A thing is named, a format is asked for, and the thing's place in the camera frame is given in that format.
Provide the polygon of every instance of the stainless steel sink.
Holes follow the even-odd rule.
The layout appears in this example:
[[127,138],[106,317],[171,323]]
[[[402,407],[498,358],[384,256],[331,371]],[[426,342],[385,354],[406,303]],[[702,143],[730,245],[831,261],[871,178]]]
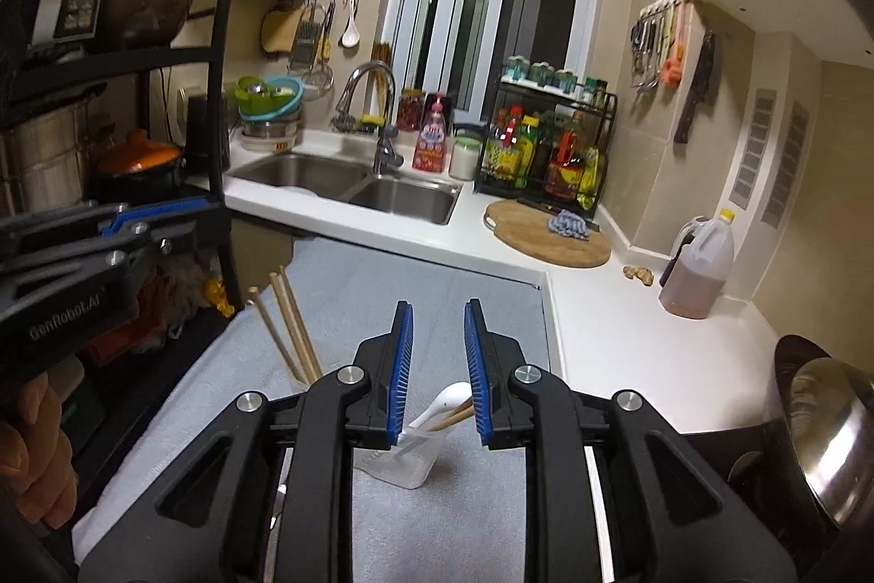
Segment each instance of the stainless steel sink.
[[446,225],[456,207],[460,186],[402,174],[374,176],[355,162],[305,154],[277,154],[231,172],[231,176],[268,186],[294,186],[317,196]]
[[371,178],[351,197],[349,203],[446,225],[456,207],[459,193],[460,187],[444,181],[381,176]]
[[335,201],[368,177],[366,166],[305,154],[277,154],[231,173],[268,186],[296,186]]

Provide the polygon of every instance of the wooden chopstick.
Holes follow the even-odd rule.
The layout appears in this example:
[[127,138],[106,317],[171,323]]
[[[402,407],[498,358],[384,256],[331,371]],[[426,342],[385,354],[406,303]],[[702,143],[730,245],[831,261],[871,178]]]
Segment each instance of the wooden chopstick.
[[276,344],[276,347],[282,355],[282,359],[285,361],[288,370],[290,370],[291,375],[294,377],[294,380],[306,384],[307,381],[300,374],[300,371],[297,369],[297,364],[294,363],[294,359],[292,359],[291,354],[288,353],[285,344],[282,343],[282,339],[279,336],[278,331],[276,331],[276,325],[273,324],[273,320],[270,318],[270,314],[268,314],[268,310],[264,305],[264,301],[261,299],[261,293],[258,291],[257,287],[249,287],[249,301],[258,309],[258,313],[261,315],[262,320],[264,320],[264,326],[268,328],[270,337],[273,337],[274,344]]
[[455,415],[449,415],[443,420],[440,420],[437,425],[427,429],[427,433],[440,433],[441,430],[446,430],[448,427],[452,427],[456,423],[462,422],[462,420],[467,420],[469,417],[473,417],[473,415],[474,408],[471,405],[460,413],[456,413]]
[[300,314],[300,308],[297,305],[297,299],[294,299],[294,290],[291,288],[291,282],[288,281],[288,275],[285,273],[280,267],[280,275],[282,277],[282,285],[285,287],[285,294],[288,296],[288,303],[291,306],[291,315],[294,317],[294,325],[296,325],[298,331],[300,332],[300,338],[303,339],[303,347],[306,350],[307,358],[309,359],[309,363],[313,368],[313,372],[316,374],[316,380],[324,376],[322,372],[322,366],[319,365],[318,357],[316,356],[316,350],[313,349],[312,341],[309,341],[309,332],[307,332],[307,326],[303,323],[303,314]]
[[464,413],[471,405],[474,404],[473,398],[468,398],[464,403],[459,405],[455,410],[453,410],[447,417],[452,417],[453,415],[458,415],[459,413]]
[[300,334],[297,333],[297,328],[294,325],[294,316],[291,313],[291,305],[288,303],[288,296],[285,294],[285,289],[282,287],[282,282],[278,274],[270,273],[270,284],[274,288],[276,301],[279,304],[279,311],[280,314],[282,314],[282,320],[285,321],[285,328],[288,331],[288,335],[291,337],[291,343],[294,344],[294,352],[296,352],[297,359],[300,361],[300,365],[303,366],[303,372],[307,376],[307,385],[313,385],[318,378],[316,377],[316,372],[313,371],[312,365],[306,358],[303,340],[300,338]]

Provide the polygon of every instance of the cloth mat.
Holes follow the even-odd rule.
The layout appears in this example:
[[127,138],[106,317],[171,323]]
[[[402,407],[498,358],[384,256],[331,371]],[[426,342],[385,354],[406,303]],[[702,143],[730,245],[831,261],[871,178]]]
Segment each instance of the cloth mat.
[[[362,341],[386,333],[400,299],[414,306],[407,422],[446,385],[468,380],[462,317],[469,299],[482,301],[489,330],[517,339],[529,363],[549,369],[536,287],[326,238],[297,242],[288,274],[326,373],[349,363]],[[264,299],[281,327],[272,292]],[[252,390],[273,399],[303,387],[290,378],[257,312],[246,309],[185,375],[98,505],[77,523],[76,560],[84,560],[204,426],[242,391]],[[488,452],[473,420],[450,434],[417,490],[355,470],[355,581],[522,581],[524,500],[524,452]]]

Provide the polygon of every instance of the finger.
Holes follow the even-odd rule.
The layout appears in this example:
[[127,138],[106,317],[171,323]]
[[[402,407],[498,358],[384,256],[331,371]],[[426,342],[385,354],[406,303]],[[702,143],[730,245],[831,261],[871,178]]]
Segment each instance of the finger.
[[45,397],[39,407],[36,425],[25,426],[21,430],[27,446],[29,463],[27,474],[10,478],[10,485],[16,493],[25,492],[45,472],[58,446],[59,432],[60,400],[49,388],[46,389]]
[[43,521],[52,529],[58,529],[70,521],[76,511],[76,475],[70,470],[70,477],[64,491],[60,493],[51,511],[43,516]]
[[30,523],[37,523],[54,508],[61,492],[67,487],[67,481],[70,480],[71,457],[73,457],[73,448],[70,447],[70,440],[67,439],[67,435],[60,433],[58,447],[49,466],[32,487],[16,500],[21,516]]
[[19,413],[25,423],[32,426],[37,421],[39,407],[45,397],[45,391],[49,387],[49,375],[42,373],[31,382],[23,385],[19,391],[16,402],[19,406]]
[[21,433],[9,423],[0,422],[0,475],[17,477],[27,474],[28,462]]

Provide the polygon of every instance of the kitchen counter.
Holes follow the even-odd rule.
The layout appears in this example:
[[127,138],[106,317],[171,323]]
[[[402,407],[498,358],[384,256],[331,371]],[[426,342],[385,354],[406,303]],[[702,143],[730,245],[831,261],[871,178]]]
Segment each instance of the kitchen counter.
[[[294,150],[369,162],[373,146],[373,139],[302,131]],[[404,173],[434,177],[408,168],[412,150],[398,149],[406,157]],[[264,156],[232,142],[232,168]],[[527,257],[485,227],[483,213],[498,199],[475,194],[472,183],[463,184],[443,226],[232,177],[225,192],[227,206],[243,214],[539,286],[553,369],[575,391],[605,398],[640,391],[683,433],[760,420],[776,335],[754,308],[720,299],[706,320],[675,317],[659,304],[657,284],[648,288],[624,277],[623,251],[616,249],[607,264],[589,270]]]

